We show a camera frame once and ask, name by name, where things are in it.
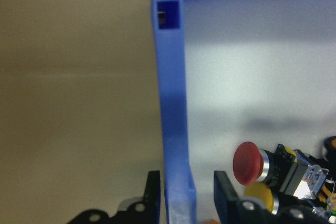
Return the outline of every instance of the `rectangular slot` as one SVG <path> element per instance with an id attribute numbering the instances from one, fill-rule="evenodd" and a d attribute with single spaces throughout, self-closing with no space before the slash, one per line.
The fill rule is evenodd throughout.
<path id="1" fill-rule="evenodd" d="M 177 29 L 180 27 L 178 1 L 157 3 L 159 29 Z"/>

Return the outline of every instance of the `blue plastic frame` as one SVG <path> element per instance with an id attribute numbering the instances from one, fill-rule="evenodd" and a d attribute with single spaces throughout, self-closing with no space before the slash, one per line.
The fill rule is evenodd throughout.
<path id="1" fill-rule="evenodd" d="M 188 154 L 183 0 L 151 1 L 160 90 L 167 222 L 196 224 L 196 189 Z"/>

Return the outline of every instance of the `yellow button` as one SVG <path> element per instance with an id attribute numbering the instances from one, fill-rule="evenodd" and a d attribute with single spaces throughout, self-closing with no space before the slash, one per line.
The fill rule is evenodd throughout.
<path id="1" fill-rule="evenodd" d="M 330 141 L 332 147 L 336 148 L 336 138 Z"/>
<path id="2" fill-rule="evenodd" d="M 260 199 L 266 205 L 268 211 L 273 211 L 274 199 L 271 189 L 260 182 L 255 182 L 250 186 L 247 186 L 244 192 L 244 196 L 255 197 Z"/>

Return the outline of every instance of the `hole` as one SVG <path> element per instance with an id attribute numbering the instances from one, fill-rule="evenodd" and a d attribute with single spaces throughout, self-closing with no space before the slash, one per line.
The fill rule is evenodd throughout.
<path id="1" fill-rule="evenodd" d="M 159 29 L 177 29 L 180 27 L 178 1 L 157 3 Z"/>
<path id="2" fill-rule="evenodd" d="M 254 204 L 250 201 L 243 202 L 243 207 L 247 210 L 254 210 Z"/>
<path id="3" fill-rule="evenodd" d="M 299 209 L 290 209 L 289 213 L 296 219 L 303 219 L 303 213 Z"/>
<path id="4" fill-rule="evenodd" d="M 136 206 L 135 206 L 135 210 L 136 210 L 137 212 L 144 212 L 145 209 L 146 209 L 146 207 L 145 207 L 145 205 L 142 204 L 142 203 L 138 203 L 138 204 L 136 204 Z"/>
<path id="5" fill-rule="evenodd" d="M 90 222 L 97 222 L 100 220 L 100 215 L 99 214 L 91 214 L 89 217 Z"/>

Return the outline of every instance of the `red button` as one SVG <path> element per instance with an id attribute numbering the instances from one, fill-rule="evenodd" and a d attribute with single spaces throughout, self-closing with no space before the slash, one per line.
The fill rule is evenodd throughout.
<path id="1" fill-rule="evenodd" d="M 240 144 L 233 157 L 233 173 L 244 186 L 257 180 L 263 171 L 264 160 L 258 147 L 252 142 Z"/>

